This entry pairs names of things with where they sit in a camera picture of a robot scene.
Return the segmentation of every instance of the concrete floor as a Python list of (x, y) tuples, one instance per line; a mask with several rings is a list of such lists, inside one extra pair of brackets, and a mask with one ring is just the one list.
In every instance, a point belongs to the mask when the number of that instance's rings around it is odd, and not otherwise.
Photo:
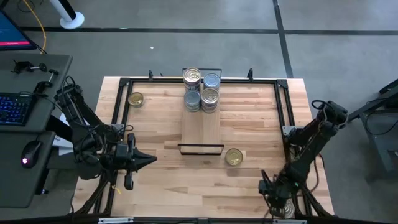
[[(36, 12), (44, 26), (58, 27), (59, 16), (48, 1)], [(86, 16), (83, 27), (276, 29), (272, 0), (70, 0)], [(394, 0), (279, 0), (285, 29), (398, 30)], [(20, 26), (35, 26), (32, 15), (14, 2), (5, 11)], [(27, 32), (42, 44), (41, 32)], [(349, 111), (373, 99), (397, 78), (398, 36), (287, 35), (294, 78), (304, 78), (309, 100), (333, 100)], [(155, 34), (48, 32), (50, 54), (70, 54), (70, 75), (95, 108), (105, 75), (178, 75), (182, 67), (222, 68), (226, 77), (285, 78), (277, 34)], [(324, 148), (326, 176), (335, 213), (343, 218), (397, 223), (398, 184), (365, 182), (377, 169), (359, 121), (354, 121)], [(52, 192), (36, 197), (25, 210), (0, 209), (0, 218), (62, 215), (76, 182), (73, 172), (53, 173)]]

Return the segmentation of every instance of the computer monitor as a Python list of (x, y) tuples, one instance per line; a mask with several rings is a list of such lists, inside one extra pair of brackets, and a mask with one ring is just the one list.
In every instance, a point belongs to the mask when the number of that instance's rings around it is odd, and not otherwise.
[(34, 50), (36, 45), (0, 10), (0, 50)]

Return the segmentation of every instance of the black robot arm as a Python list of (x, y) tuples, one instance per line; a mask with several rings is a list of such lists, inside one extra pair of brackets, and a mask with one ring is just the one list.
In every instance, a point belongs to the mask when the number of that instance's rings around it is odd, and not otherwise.
[(318, 215), (330, 215), (316, 201), (306, 185), (310, 165), (316, 156), (325, 147), (326, 143), (339, 129), (343, 128), (347, 120), (347, 110), (329, 101), (321, 101), (317, 117), (304, 128), (294, 128), (284, 139), (290, 147), (298, 147), (299, 155), (286, 163), (279, 175), (270, 181), (265, 171), (262, 170), (263, 180), (259, 182), (259, 193), (270, 206), (270, 213), (278, 217), (284, 217), (284, 206), (292, 195), (299, 190), (308, 196)]
[[(137, 172), (157, 158), (138, 151), (133, 133), (127, 135), (127, 144), (123, 143), (126, 127), (104, 124), (85, 103), (80, 86), (73, 79), (72, 82), (63, 85), (55, 99), (72, 129), (71, 142), (79, 176), (88, 180), (105, 171), (111, 181), (114, 171), (126, 170), (124, 186), (132, 190), (131, 172)], [(111, 152), (97, 153), (108, 146), (113, 148)]]

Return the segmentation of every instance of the wooden tabletop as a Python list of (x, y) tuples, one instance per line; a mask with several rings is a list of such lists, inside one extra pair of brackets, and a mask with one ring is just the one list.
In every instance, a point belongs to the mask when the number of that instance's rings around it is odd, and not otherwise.
[[(96, 114), (105, 123), (113, 115), (120, 77), (104, 77)], [(312, 120), (304, 81), (288, 79), (290, 99), (297, 126)], [(134, 173), (134, 190), (123, 187), (119, 171), (112, 216), (130, 217), (216, 217), (262, 218), (266, 203), (258, 193), (261, 169), (269, 176), (285, 164), (274, 87), (268, 84), (222, 84), (220, 87), (221, 156), (181, 156), (183, 95), (182, 83), (135, 83), (133, 92), (144, 95), (144, 106), (129, 109), (127, 124), (134, 126), (137, 148), (157, 156), (157, 161)], [(123, 92), (118, 123), (124, 108)], [(285, 100), (281, 90), (286, 123)], [(231, 167), (225, 152), (238, 148), (242, 163)], [(320, 183), (314, 196), (333, 213), (321, 159), (317, 159)], [(308, 188), (316, 182), (312, 166)], [(98, 179), (78, 180), (73, 205), (79, 209), (93, 193)], [(106, 201), (108, 191), (103, 198)]]

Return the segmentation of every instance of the keyboard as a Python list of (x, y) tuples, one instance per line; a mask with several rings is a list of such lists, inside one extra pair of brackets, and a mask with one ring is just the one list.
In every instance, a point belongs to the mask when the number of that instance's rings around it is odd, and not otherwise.
[(23, 93), (0, 93), (0, 125), (25, 126), (34, 98)]

